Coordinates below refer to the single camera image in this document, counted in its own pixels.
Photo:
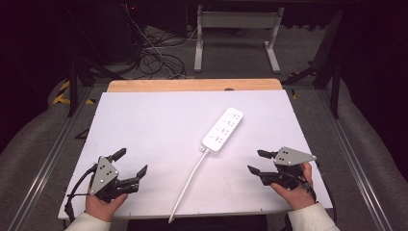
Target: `white sleeve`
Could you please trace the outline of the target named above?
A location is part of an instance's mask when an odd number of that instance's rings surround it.
[[[83,213],[77,217],[65,231],[109,231],[111,224],[102,219]]]
[[[288,212],[293,231],[339,231],[323,206],[316,203],[301,210]]]

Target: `white board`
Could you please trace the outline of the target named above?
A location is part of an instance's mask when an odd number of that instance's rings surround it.
[[[243,120],[216,156],[208,155],[196,171],[176,217],[268,214],[290,210],[271,187],[263,186],[247,166],[275,171],[258,149],[288,146],[311,153],[284,90],[110,92],[104,93],[67,192],[97,162],[120,148],[127,153],[114,163],[119,179],[134,177],[145,165],[140,189],[129,194],[117,218],[168,218],[202,153],[201,141],[222,113],[233,107]],[[314,188],[324,208],[332,208],[319,171]],[[85,193],[89,178],[77,193]],[[59,218],[67,218],[63,202]],[[85,197],[73,199],[75,216]]]

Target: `power strip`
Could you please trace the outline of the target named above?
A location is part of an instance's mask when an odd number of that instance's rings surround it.
[[[235,108],[228,108],[217,121],[210,132],[205,136],[200,151],[209,149],[211,154],[218,154],[222,146],[228,141],[243,118],[243,113]]]
[[[228,138],[231,137],[232,133],[236,130],[237,126],[240,124],[243,118],[243,113],[234,108],[228,108],[221,118],[217,121],[214,127],[210,130],[207,136],[204,137],[202,144],[200,146],[200,151],[204,152],[200,161],[195,165],[194,170],[192,171],[189,180],[184,186],[183,191],[180,194],[180,197],[177,200],[176,205],[171,212],[168,223],[174,221],[174,214],[177,210],[177,207],[181,201],[181,198],[186,191],[187,186],[189,185],[192,177],[194,176],[195,171],[198,169],[198,166],[201,164],[202,160],[208,153],[217,154],[222,146],[228,141]]]

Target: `power outlet socket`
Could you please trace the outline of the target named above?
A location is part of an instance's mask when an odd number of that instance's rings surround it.
[[[210,132],[204,137],[200,151],[207,148],[211,154],[218,154],[222,146],[234,133],[243,118],[243,113],[235,108],[228,108],[219,118]]]

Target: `human hand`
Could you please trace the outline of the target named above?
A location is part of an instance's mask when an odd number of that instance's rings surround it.
[[[312,166],[309,163],[303,163],[302,167],[304,180],[308,181],[313,188]],[[314,198],[307,193],[306,189],[303,189],[300,186],[292,191],[289,191],[276,183],[272,183],[270,186],[288,202],[293,210],[303,209],[316,203]]]
[[[85,212],[94,218],[111,222],[115,211],[123,204],[123,202],[125,202],[127,196],[128,195],[124,193],[110,203],[107,203],[106,201],[99,199],[96,195],[88,194],[85,202]]]

